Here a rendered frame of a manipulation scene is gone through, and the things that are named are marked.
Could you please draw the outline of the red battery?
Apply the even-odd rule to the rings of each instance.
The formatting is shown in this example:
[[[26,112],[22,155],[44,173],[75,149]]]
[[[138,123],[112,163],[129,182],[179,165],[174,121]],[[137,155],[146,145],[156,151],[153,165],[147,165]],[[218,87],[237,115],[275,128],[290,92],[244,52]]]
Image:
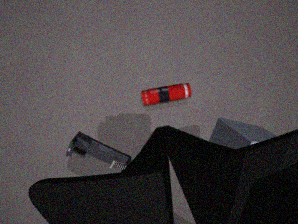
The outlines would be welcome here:
[[[190,96],[189,84],[172,84],[164,85],[164,87],[149,88],[142,91],[142,105],[165,103],[165,101],[173,101],[185,99]]]

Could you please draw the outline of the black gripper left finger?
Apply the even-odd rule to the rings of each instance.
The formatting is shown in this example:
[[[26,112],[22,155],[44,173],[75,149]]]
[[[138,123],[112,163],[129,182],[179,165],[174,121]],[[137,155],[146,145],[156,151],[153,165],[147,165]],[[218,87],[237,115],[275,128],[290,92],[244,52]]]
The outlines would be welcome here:
[[[121,173],[49,177],[28,194],[48,224],[174,224],[169,176],[166,136],[158,127]]]

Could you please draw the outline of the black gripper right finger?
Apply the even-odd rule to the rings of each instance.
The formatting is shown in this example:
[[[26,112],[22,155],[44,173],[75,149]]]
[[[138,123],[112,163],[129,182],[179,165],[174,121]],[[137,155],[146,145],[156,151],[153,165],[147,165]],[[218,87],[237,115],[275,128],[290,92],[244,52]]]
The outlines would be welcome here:
[[[227,148],[166,125],[168,156],[196,224],[238,224],[255,181],[298,163],[298,128]]]

